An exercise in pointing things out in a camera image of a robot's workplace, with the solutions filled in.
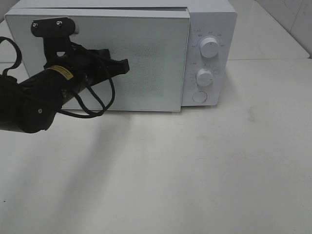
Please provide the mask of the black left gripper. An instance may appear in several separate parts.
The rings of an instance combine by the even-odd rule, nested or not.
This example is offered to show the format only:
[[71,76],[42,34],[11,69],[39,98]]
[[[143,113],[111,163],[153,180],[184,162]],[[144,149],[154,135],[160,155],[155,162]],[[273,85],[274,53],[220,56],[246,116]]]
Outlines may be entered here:
[[108,49],[89,50],[71,42],[70,36],[78,34],[79,27],[69,17],[35,19],[31,32],[43,38],[42,94],[47,97],[72,97],[129,72],[128,59],[113,60]]

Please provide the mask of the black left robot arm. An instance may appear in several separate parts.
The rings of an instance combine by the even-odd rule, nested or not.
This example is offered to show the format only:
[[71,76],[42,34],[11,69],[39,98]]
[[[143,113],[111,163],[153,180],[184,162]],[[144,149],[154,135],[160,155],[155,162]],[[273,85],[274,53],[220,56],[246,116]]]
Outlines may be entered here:
[[70,40],[76,32],[68,17],[32,21],[33,36],[43,39],[43,70],[18,82],[4,69],[0,76],[0,127],[5,131],[47,130],[55,115],[90,119],[110,108],[93,86],[129,72],[127,59],[113,60],[108,49],[88,50]]

